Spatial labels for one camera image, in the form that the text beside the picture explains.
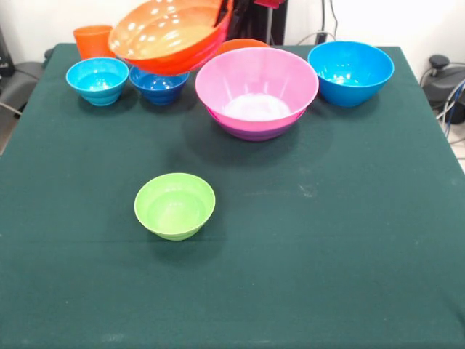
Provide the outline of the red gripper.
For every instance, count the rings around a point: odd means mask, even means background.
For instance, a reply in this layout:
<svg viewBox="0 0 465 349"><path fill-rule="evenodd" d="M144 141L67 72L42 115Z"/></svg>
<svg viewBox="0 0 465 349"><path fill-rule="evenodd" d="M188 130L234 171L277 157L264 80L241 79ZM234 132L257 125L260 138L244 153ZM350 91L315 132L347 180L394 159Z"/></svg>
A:
<svg viewBox="0 0 465 349"><path fill-rule="evenodd" d="M282 0L254 0L255 4L264 7L279 7ZM238 36L241 30L243 21L247 15L250 5L249 0L234 0L232 11L232 36ZM230 1L221 0L214 26L219 26L228 21L230 13Z"/></svg>

